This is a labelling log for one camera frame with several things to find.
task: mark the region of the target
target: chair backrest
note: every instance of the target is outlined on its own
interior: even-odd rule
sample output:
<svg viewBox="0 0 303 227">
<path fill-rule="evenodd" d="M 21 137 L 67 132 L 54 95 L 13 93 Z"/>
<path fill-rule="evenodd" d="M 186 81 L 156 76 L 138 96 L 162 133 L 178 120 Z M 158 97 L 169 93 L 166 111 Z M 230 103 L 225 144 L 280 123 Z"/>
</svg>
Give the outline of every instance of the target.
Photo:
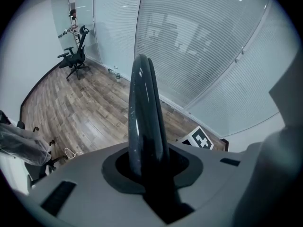
<svg viewBox="0 0 303 227">
<path fill-rule="evenodd" d="M 83 46 L 83 43 L 84 43 L 84 40 L 85 40 L 85 36 L 89 33 L 89 30 L 85 27 L 85 25 L 83 25 L 80 30 L 79 30 L 80 34 L 82 35 L 81 37 L 81 40 L 80 40 L 80 44 L 79 44 L 79 47 L 78 47 L 78 50 L 77 50 L 77 54 L 80 55 L 81 58 L 83 58 L 85 55 L 84 55 L 84 46 Z"/>
</svg>

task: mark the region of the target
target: chair seat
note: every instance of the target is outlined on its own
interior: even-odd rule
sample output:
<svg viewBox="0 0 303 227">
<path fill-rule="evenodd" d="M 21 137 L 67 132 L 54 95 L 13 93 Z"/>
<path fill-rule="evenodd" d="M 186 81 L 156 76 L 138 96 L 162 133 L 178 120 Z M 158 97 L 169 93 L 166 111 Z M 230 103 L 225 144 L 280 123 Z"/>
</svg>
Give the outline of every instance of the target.
<svg viewBox="0 0 303 227">
<path fill-rule="evenodd" d="M 66 58 L 69 60 L 69 62 L 73 65 L 73 64 L 77 64 L 77 63 L 83 63 L 85 58 L 80 57 L 80 55 L 74 54 L 74 55 L 68 55 L 66 56 Z M 69 66 L 68 63 L 65 61 L 65 59 L 62 60 L 62 62 L 59 65 L 59 68 L 64 68 Z"/>
</svg>

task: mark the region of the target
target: chair headrest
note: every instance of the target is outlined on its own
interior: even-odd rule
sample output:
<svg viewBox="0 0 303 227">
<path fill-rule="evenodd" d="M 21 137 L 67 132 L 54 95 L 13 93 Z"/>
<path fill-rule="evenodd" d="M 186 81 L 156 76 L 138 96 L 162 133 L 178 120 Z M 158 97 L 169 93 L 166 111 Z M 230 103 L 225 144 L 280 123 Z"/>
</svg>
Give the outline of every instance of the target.
<svg viewBox="0 0 303 227">
<path fill-rule="evenodd" d="M 85 25 L 83 25 L 80 30 L 79 30 L 80 34 L 81 35 L 84 35 L 84 34 L 88 34 L 89 33 L 89 30 L 85 27 Z"/>
</svg>

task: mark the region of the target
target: black slot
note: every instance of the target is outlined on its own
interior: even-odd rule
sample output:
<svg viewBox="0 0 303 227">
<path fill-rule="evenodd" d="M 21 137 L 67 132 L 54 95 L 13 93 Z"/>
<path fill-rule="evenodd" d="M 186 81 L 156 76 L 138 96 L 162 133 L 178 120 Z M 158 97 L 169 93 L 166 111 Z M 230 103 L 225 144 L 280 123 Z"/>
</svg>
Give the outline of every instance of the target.
<svg viewBox="0 0 303 227">
<path fill-rule="evenodd" d="M 223 159 L 220 160 L 220 162 L 223 162 L 225 164 L 229 164 L 229 165 L 232 165 L 232 166 L 238 166 L 240 164 L 240 161 L 232 160 L 232 159 L 229 159 L 229 158 L 223 158 Z"/>
<path fill-rule="evenodd" d="M 61 182 L 41 207 L 51 215 L 56 216 L 75 186 L 76 184 L 71 182 Z"/>
</svg>

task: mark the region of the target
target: person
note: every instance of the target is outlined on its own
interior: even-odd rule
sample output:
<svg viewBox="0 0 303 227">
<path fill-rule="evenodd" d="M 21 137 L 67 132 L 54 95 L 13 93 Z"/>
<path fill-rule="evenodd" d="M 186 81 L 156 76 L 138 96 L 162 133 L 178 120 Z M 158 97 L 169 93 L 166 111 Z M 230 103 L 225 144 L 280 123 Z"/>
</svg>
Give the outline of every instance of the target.
<svg viewBox="0 0 303 227">
<path fill-rule="evenodd" d="M 71 23 L 72 23 L 71 31 L 73 31 L 75 28 L 78 27 L 78 25 L 77 25 L 77 23 L 76 23 L 76 18 L 77 18 L 76 10 L 75 10 L 75 9 L 72 9 L 72 10 L 70 11 L 69 16 L 71 16 Z"/>
</svg>

